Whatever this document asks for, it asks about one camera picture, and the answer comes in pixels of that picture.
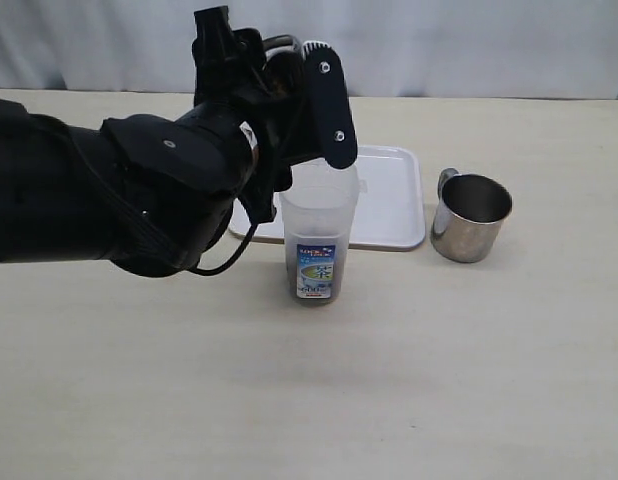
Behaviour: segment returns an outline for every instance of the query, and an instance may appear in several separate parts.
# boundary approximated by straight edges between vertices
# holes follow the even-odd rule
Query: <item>wall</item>
[[[322,39],[352,94],[616,98],[618,0],[228,1],[234,28]],[[0,87],[191,91],[209,0],[0,0]]]

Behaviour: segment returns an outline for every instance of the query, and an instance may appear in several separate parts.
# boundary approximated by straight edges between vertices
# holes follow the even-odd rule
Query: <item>plastic tray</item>
[[[360,198],[351,230],[350,248],[408,251],[425,239],[425,213],[420,164],[414,154],[397,147],[362,145],[356,160]],[[276,220],[258,227],[253,241],[283,243],[284,226],[278,194]],[[249,219],[236,201],[229,231],[238,238]]]

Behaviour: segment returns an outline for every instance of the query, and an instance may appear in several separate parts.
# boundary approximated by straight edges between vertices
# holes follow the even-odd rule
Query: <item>mug handle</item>
[[[442,197],[442,188],[445,186],[445,183],[456,175],[460,175],[460,172],[455,168],[445,168],[440,172],[440,178],[438,179],[438,198]]]

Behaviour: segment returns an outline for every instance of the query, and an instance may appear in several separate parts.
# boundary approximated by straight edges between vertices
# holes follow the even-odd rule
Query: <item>stainless steel mug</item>
[[[431,227],[433,247],[455,262],[483,260],[511,213],[509,192],[490,178],[447,168],[440,174],[438,198]]]

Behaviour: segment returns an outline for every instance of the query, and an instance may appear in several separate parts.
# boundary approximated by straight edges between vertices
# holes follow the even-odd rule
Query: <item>gray curtain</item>
[[[330,42],[353,95],[618,97],[618,0],[226,1]],[[0,0],[0,88],[190,92],[209,0]]]

